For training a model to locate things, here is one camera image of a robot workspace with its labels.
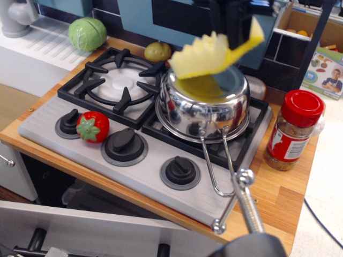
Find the black cable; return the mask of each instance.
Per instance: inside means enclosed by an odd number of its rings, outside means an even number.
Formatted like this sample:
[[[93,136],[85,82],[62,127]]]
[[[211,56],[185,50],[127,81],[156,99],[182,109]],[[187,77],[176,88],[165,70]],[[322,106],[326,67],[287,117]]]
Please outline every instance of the black cable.
[[[309,208],[310,212],[312,213],[313,217],[317,220],[317,222],[322,226],[322,228],[326,231],[326,233],[329,234],[329,236],[339,245],[339,247],[341,247],[343,249],[343,245],[337,240],[337,238],[324,226],[324,224],[319,220],[319,218],[317,217],[317,215],[314,213],[314,211],[311,209],[310,205],[308,204],[307,200],[304,199],[304,202],[307,206],[307,208]]]

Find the wooden countertop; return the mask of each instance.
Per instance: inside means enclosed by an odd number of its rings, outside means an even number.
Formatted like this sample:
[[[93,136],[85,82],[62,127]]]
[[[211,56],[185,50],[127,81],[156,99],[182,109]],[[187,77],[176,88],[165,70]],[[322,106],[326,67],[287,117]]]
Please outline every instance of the wooden countertop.
[[[101,48],[92,53],[86,60],[78,65],[70,74],[55,85],[46,95],[34,103],[31,108],[19,116],[12,124],[0,133],[0,141],[15,150],[33,157],[45,164],[66,172],[76,178],[97,186],[118,197],[124,198],[138,206],[159,214],[181,226],[197,231],[221,243],[232,241],[237,237],[246,235],[248,230],[238,205],[234,208],[227,220],[227,231],[218,236],[204,224],[191,219],[173,209],[170,209],[144,195],[131,190],[93,170],[79,165],[69,159],[60,156],[51,150],[37,145],[18,133],[18,126],[32,112],[43,105],[57,90],[80,72],[86,62],[93,61],[108,47],[117,49],[128,48],[137,56],[144,56],[144,48],[121,40],[110,38]],[[307,183],[311,171],[312,161],[316,150],[318,137],[312,137],[302,154],[300,161],[292,171],[281,172],[269,167],[263,160],[263,152],[271,135],[276,115],[279,112],[285,94],[268,88],[266,101],[273,110],[273,118],[262,139],[257,153],[250,168],[256,173],[256,182],[251,188],[251,193],[256,199],[257,208],[260,212],[267,233],[277,236],[283,243],[286,251],[290,254],[295,238],[297,224],[305,196]]]

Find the spice jar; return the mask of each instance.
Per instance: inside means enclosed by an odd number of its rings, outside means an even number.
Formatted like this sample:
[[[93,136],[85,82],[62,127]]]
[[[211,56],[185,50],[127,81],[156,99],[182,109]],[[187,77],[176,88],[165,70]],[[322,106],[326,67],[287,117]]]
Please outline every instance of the spice jar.
[[[291,170],[323,111],[324,102],[315,94],[300,89],[287,93],[264,153],[265,161],[277,170]]]

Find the stainless steel pot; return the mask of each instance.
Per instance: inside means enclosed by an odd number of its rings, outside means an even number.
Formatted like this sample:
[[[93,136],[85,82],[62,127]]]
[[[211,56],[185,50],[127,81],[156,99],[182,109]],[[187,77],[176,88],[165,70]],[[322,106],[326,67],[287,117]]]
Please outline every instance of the stainless steel pot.
[[[176,136],[203,146],[215,191],[224,197],[215,182],[207,143],[223,142],[228,166],[234,170],[227,140],[241,135],[249,124],[250,89],[244,75],[234,66],[213,75],[179,80],[172,69],[162,80],[156,114],[163,126]]]

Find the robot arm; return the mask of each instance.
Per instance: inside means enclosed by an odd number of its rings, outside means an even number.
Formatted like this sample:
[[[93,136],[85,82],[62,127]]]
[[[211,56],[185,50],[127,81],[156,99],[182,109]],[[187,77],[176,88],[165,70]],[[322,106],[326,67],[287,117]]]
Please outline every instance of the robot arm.
[[[272,16],[274,0],[193,0],[211,10],[213,30],[226,34],[234,50],[249,39],[253,14]]]

